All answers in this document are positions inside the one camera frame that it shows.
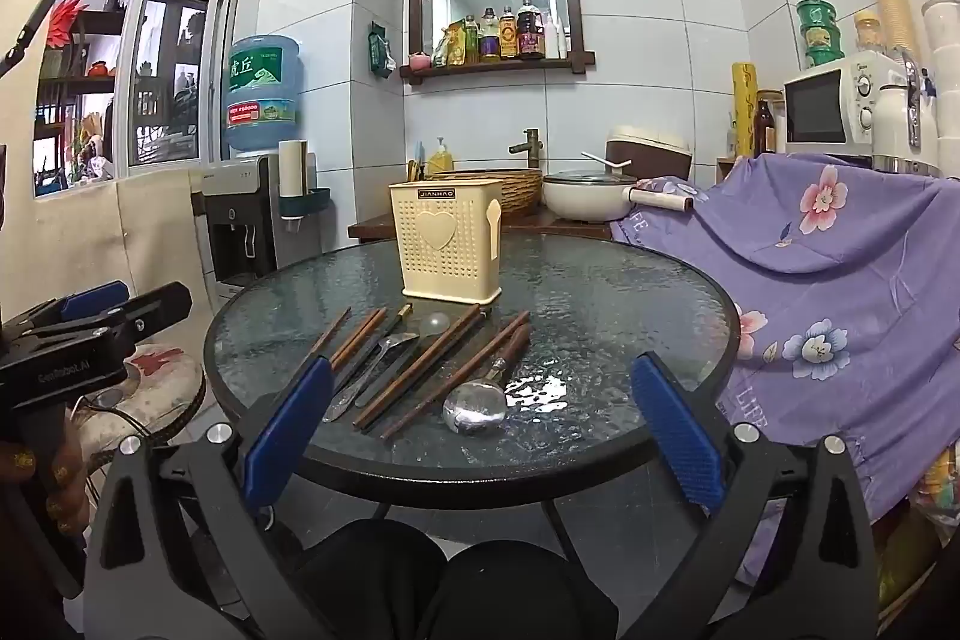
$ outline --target silver screw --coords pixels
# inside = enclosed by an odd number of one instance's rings
[[[740,442],[757,442],[760,431],[752,423],[738,423],[733,427],[733,437]]]
[[[138,450],[140,450],[140,438],[136,434],[120,440],[120,453],[124,456],[133,456]]]
[[[206,430],[206,438],[214,445],[219,445],[233,437],[233,429],[229,423],[215,423]]]
[[[833,453],[834,456],[839,456],[840,453],[847,450],[847,445],[836,434],[831,434],[824,439],[824,448],[827,448],[827,451]]]

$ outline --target round glass table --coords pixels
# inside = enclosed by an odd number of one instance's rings
[[[555,235],[503,235],[501,295],[483,325],[361,434],[354,414],[320,424],[298,473],[341,493],[424,509],[491,509],[549,501],[613,480],[656,453],[630,394],[630,365],[654,350],[685,389],[713,398],[739,340],[730,297],[676,259],[629,245]],[[351,332],[374,308],[413,304],[401,330],[464,305],[406,299],[397,244],[360,245],[278,271],[213,319],[205,370],[227,416],[280,391],[347,307]],[[529,347],[506,381],[500,428],[454,434],[440,403],[384,442],[379,434],[467,362],[520,311]],[[486,365],[481,373],[486,372]]]

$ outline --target electric kettle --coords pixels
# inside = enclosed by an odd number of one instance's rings
[[[872,119],[872,167],[877,172],[939,177],[937,124],[930,107],[920,102],[920,70],[906,50],[896,55],[904,60],[907,84],[880,88]]]

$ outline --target green label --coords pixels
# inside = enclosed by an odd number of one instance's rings
[[[230,57],[230,90],[277,85],[283,73],[283,50],[279,47],[244,49]]]

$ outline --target bronze faucet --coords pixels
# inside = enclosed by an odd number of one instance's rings
[[[539,169],[539,151],[544,149],[544,143],[539,140],[539,128],[527,128],[525,145],[511,145],[510,152],[527,154],[527,169]]]

